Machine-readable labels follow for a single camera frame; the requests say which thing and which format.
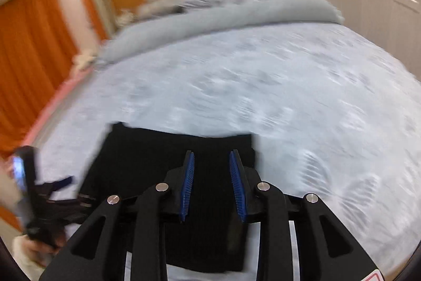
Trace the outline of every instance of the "red and white label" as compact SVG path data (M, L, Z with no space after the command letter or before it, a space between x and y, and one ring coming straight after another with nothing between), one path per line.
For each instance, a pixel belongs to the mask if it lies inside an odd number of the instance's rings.
M369 276L367 276L366 278L364 278L361 281L384 281L384 280L383 280L383 276L380 273L380 271L378 269L376 269Z

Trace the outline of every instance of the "metal pin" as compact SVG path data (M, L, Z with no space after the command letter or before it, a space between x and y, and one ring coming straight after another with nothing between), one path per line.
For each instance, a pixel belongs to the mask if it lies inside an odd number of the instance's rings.
M161 182L160 184L157 184L155 188L158 192L165 192L168 189L168 185L165 182Z
M257 188L259 188L261 191L267 191L270 188L270 185L267 182L259 182L257 184Z
M313 193L309 193L306 196L306 199L309 203L317 203L317 201L319 200L319 197Z
M110 205L117 204L120 201L120 197L118 195L110 195L107 199L107 202Z

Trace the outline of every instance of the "black folded clothing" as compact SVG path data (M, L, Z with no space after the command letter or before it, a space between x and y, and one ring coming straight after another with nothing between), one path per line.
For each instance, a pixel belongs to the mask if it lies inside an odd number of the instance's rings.
M204 273L241 271L247 225L237 216L229 153L238 149L243 165L254 167L251 135L204 138L168 134L123 123L112 126L79 193L101 203L109 195L130 198L162 182L195 155L189 215L183 225L166 224L167 263Z

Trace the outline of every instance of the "pink fabric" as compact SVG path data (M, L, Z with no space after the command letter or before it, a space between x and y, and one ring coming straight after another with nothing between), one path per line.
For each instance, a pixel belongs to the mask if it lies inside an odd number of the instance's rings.
M47 106L42 110L37 121L32 126L31 130L26 135L25 139L22 142L23 146L30 146L33 144L35 138L43 128L43 126L50 119L51 115L56 111L60 103L66 98L69 93L74 90L74 88L81 82L85 77L87 77L93 71L93 67L87 68L85 71L78 73L74 78L65 80L60 88L55 93L54 97L50 100Z

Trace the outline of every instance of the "light blue bedspread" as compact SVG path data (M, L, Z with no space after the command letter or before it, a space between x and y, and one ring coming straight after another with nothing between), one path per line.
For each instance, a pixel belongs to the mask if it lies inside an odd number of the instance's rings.
M42 147L42 179L81 180L116 121L197 136L250 131L262 179L319 194L382 272L421 240L421 84L353 31L293 23L212 33L96 73ZM251 232L244 273L169 267L169 278L255 279Z

